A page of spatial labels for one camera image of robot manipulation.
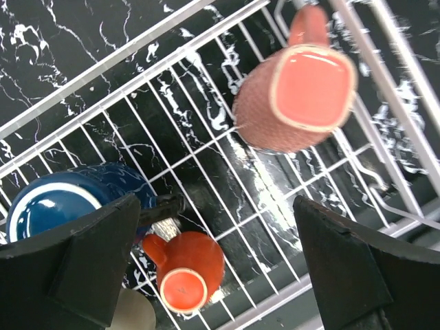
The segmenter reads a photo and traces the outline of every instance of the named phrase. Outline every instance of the orange mug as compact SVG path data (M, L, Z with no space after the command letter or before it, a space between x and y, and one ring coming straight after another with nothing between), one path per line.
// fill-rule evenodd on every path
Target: orange mug
M183 232L169 242L149 234L142 247L156 264L160 296L175 313L188 314L204 306L223 280L223 251L205 234Z
M240 136L268 153L293 153L341 127L358 85L348 56L330 48L327 16L305 5L294 17L286 47L256 67L233 104Z

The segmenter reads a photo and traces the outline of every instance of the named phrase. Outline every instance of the textured pink mug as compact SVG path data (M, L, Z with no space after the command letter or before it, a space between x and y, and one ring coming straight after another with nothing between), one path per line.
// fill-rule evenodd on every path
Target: textured pink mug
M271 153L293 153L323 141L349 116L358 85L348 56L329 47L327 16L305 5L294 17L289 47L256 67L237 94L240 136Z

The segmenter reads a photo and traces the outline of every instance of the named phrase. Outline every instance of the dark blue mug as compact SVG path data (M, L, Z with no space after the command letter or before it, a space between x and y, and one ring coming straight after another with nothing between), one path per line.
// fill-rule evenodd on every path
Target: dark blue mug
M87 215L119 197L133 193L141 203L134 243L151 224L177 216L184 209L179 195L155 196L136 170L120 163L80 166L40 177L14 199L6 223L10 243Z

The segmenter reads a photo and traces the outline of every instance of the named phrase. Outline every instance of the mug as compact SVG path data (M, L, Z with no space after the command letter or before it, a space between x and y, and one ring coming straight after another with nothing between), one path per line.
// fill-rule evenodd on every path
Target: mug
M160 296L175 313L188 314L204 306L223 280L223 251L205 234L183 232L169 242L148 234L142 247L156 264Z
M155 196L143 176L127 165L80 166L40 177L15 197L6 223L8 241L76 220L129 193L143 209L134 243L144 238L153 222L175 217L184 207L181 198Z
M358 74L330 48L327 16L305 5L291 25L289 47L272 54L243 82L232 106L239 135L267 153L313 146L348 119Z
M122 288L108 330L155 330L156 314L141 293Z

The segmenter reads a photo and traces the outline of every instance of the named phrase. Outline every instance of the mug rim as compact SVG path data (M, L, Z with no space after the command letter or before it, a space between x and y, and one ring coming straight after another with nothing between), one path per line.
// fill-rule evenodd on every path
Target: mug rim
M197 277L197 279L200 281L201 285L203 286L203 296L202 299L200 300L200 302L195 305L194 307L190 308L190 309L178 309L173 307L166 299L165 299L165 293L164 293L164 286L166 281L174 274L178 274L178 273L187 273L187 274L191 274L194 275L195 277ZM160 298L162 299L162 301L164 302L164 304L166 305L166 307L168 309L170 309L171 311L174 311L175 313L181 313L181 314L189 314L192 313L200 308L202 308L205 305L206 300L208 299L208 286L206 285L206 281L204 280L203 277L201 277L201 275L196 272L193 269L190 268L185 268L185 267L179 267L179 268L175 268L173 270L171 270L170 272L166 273L166 275L164 276L164 278L162 279L162 282L160 284Z
M295 120L288 118L283 115L281 111L278 109L276 105L276 90L278 88L278 82L281 75L282 68L285 64L285 61L292 55L297 54L301 51L309 51L315 53L325 52L326 54L331 54L336 57L338 60L342 61L347 68L349 68L349 86L351 93L348 94L344 107L343 113L338 118L338 121L334 122L332 125L327 126L314 126L314 125L304 125ZM269 103L272 113L279 119L282 123L289 125L291 127L295 127L298 129L305 129L309 132L314 133L327 133L334 130L336 127L344 124L350 116L350 106L353 104L353 100L355 97L355 90L358 88L358 72L355 68L353 61L344 53L339 52L335 49L332 49L327 46L322 45L314 45L314 44L300 44L295 46L290 46L284 49L284 52L281 54L280 60L278 64L275 66L274 75L272 76L272 84L269 91Z
M86 199L96 210L102 207L102 204L89 191L75 184L69 184L67 182L51 182L48 184L43 184L25 194L14 207L8 224L9 242L14 243L18 241L17 226L19 222L19 215L26 209L26 206L31 202L31 200L40 194L55 190L68 191L70 193L80 195L83 199ZM26 231L27 235L31 237L29 225L30 223L28 222Z

